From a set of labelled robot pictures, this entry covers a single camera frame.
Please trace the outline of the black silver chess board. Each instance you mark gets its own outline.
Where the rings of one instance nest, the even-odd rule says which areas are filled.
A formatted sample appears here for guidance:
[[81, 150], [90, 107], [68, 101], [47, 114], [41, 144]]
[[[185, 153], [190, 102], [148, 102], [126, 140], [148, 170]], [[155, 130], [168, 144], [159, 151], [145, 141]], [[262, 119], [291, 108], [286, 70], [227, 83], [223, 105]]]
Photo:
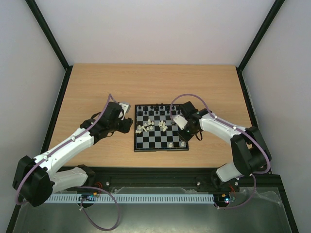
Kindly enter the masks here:
[[188, 151], [188, 143], [178, 135], [179, 127], [171, 121], [175, 115], [182, 115], [177, 104], [137, 104], [134, 151]]

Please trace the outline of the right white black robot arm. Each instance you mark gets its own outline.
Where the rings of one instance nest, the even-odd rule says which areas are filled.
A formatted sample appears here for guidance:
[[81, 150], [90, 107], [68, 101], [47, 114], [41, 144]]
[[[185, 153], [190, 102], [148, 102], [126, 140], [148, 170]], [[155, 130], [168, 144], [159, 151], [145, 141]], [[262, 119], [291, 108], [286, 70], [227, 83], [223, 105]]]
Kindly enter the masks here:
[[194, 136], [202, 140], [202, 132], [208, 132], [231, 146], [233, 162], [220, 166], [212, 175], [215, 189], [223, 190], [234, 178], [270, 170], [271, 155], [257, 127], [234, 125], [206, 108], [199, 111], [190, 101], [180, 106], [180, 114], [173, 121], [183, 141], [188, 142]]

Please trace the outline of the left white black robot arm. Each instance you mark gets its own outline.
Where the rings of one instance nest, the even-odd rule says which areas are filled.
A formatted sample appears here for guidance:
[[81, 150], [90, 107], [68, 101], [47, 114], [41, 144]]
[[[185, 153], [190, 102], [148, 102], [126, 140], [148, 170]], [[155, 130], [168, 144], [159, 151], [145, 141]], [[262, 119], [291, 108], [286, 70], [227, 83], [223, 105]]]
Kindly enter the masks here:
[[34, 158], [24, 156], [18, 162], [13, 180], [17, 196], [33, 207], [43, 204], [51, 194], [80, 186], [92, 186], [95, 172], [85, 165], [60, 171], [74, 156], [95, 145], [114, 132], [128, 133], [133, 123], [125, 115], [131, 105], [126, 102], [109, 102], [105, 110], [85, 120], [67, 139]]

